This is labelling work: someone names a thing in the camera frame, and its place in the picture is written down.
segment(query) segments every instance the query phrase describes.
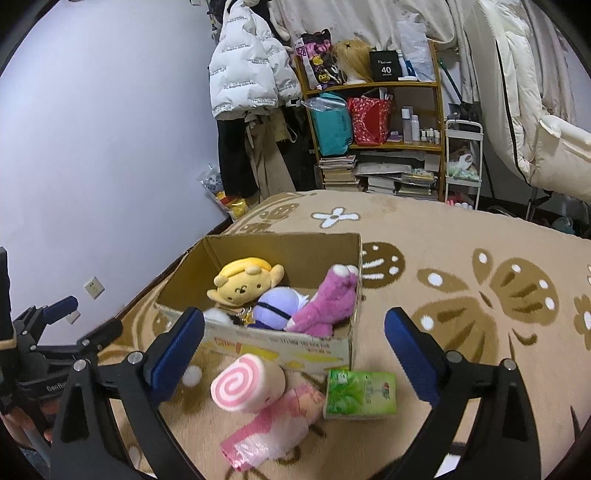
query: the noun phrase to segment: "red bag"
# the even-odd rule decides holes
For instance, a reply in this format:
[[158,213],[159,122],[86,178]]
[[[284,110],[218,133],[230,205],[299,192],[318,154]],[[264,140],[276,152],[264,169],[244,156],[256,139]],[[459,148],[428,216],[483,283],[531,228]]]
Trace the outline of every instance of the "red bag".
[[392,100],[354,97],[347,101],[358,145],[381,145],[388,138]]

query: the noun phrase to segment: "purple plush toy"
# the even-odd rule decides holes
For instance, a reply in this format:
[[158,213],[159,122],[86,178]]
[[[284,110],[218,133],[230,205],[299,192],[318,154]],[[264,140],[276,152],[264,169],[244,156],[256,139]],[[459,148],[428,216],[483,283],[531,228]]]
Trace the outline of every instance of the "purple plush toy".
[[267,290],[258,299],[252,311],[255,323],[249,326],[283,330],[290,318],[306,303],[308,295],[301,295],[293,288],[275,287]]

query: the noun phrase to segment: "white cart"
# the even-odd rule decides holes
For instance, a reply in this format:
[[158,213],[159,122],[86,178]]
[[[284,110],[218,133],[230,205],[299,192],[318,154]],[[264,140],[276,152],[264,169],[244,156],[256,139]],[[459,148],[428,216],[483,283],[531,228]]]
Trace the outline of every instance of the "white cart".
[[[470,131],[462,128],[470,125]],[[459,138],[470,142],[470,150],[472,152],[478,152],[480,162],[478,165],[478,180],[461,180],[454,179],[449,175],[449,139]],[[480,188],[482,187],[482,141],[484,139],[484,133],[482,125],[477,122],[469,122],[468,120],[448,120],[445,122],[445,143],[446,143],[446,177],[445,177],[445,201],[449,194],[450,185],[463,185],[466,187],[476,188],[476,202],[474,204],[474,210],[478,210],[478,201],[480,200]]]

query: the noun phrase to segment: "plastic bag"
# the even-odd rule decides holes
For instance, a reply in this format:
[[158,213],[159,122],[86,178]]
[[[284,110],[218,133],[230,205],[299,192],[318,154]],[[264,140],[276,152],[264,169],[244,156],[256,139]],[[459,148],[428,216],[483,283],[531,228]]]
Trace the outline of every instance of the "plastic bag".
[[460,155],[458,161],[450,161],[447,166],[447,174],[456,180],[480,180],[472,158],[472,153],[464,153]]
[[208,169],[197,179],[222,210],[230,215],[232,221],[235,222],[248,211],[245,199],[237,196],[229,197],[223,191],[222,175],[218,167],[208,165]]
[[435,82],[433,58],[431,58],[427,41],[427,27],[425,24],[415,22],[417,17],[418,14],[412,14],[408,20],[396,22],[400,35],[400,47],[407,65],[410,63],[415,72],[414,76],[421,82]]
[[334,97],[312,97],[307,100],[302,100],[301,104],[306,108],[317,112],[328,112],[347,108],[347,102],[345,102],[344,99]]

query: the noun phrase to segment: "white bottle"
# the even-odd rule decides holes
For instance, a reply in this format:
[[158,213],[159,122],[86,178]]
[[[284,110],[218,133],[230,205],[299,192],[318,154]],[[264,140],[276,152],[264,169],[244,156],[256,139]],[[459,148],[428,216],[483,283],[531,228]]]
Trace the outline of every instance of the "white bottle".
[[411,119],[410,124],[413,131],[413,142],[418,142],[421,140],[421,128],[418,124],[418,115],[411,115]]
[[406,67],[406,62],[404,61],[404,56],[402,55],[402,50],[397,50],[396,53],[398,54],[398,62],[400,64],[400,69],[402,70],[402,76],[408,76],[408,69]]
[[402,137],[404,143],[413,143],[413,126],[411,125],[410,112],[402,109]]

